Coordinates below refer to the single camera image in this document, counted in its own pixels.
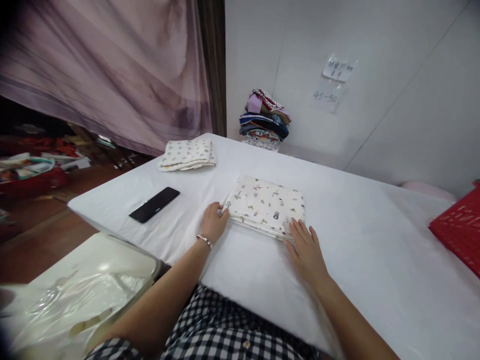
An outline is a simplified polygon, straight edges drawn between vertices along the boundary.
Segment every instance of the white tablecloth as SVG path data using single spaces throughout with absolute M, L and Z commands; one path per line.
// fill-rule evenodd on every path
M 354 305 L 403 359 L 478 359 L 480 280 L 427 228 L 450 206 L 429 197 L 212 134 L 215 168 L 160 172 L 154 159 L 70 201 L 99 230 L 168 264 L 196 241 L 204 209 L 239 176 L 298 189 L 326 265 Z M 129 213 L 165 187 L 180 196 L 145 224 Z M 201 282 L 330 351 L 315 305 L 284 245 L 229 222 Z

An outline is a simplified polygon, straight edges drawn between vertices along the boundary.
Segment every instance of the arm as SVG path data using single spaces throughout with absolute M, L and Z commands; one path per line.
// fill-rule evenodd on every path
M 290 233 L 297 250 L 285 241 L 291 262 L 320 300 L 347 359 L 398 359 L 330 277 L 314 228 L 292 219 Z
M 229 218 L 228 209 L 219 216 L 218 210 L 221 208 L 218 202 L 214 202 L 203 214 L 201 234 L 212 244 L 223 234 Z M 110 328 L 101 343 L 113 338 L 123 338 L 144 357 L 158 356 L 199 281 L 209 253 L 207 243 L 203 240 L 197 241 Z

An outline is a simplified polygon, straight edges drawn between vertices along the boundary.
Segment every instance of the bracelet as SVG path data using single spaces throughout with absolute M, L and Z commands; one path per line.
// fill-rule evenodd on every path
M 200 234 L 197 234 L 196 235 L 196 238 L 199 240 L 199 239 L 202 239 L 204 242 L 206 242 L 206 244 L 208 245 L 208 247 L 210 248 L 210 251 L 212 251 L 214 245 L 210 242 L 210 240 L 208 240 L 205 236 L 203 235 L 200 235 Z

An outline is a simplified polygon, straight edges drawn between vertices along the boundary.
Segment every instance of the hand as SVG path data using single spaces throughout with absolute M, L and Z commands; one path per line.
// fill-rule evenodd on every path
M 319 238 L 314 228 L 310 226 L 310 232 L 305 223 L 296 221 L 293 217 L 290 223 L 290 234 L 295 240 L 297 250 L 290 241 L 284 241 L 291 262 L 295 270 L 305 280 L 312 290 L 320 291 L 326 285 L 333 282 L 327 271 L 322 250 L 320 250 Z
M 219 210 L 222 208 L 223 206 L 218 201 L 211 203 L 203 213 L 201 220 L 201 235 L 210 240 L 212 244 L 215 244 L 222 236 L 229 219 L 228 208 L 219 216 Z

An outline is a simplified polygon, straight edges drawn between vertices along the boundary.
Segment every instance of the red plastic crate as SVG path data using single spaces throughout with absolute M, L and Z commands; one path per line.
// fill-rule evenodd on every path
M 428 228 L 480 278 L 480 181 Z

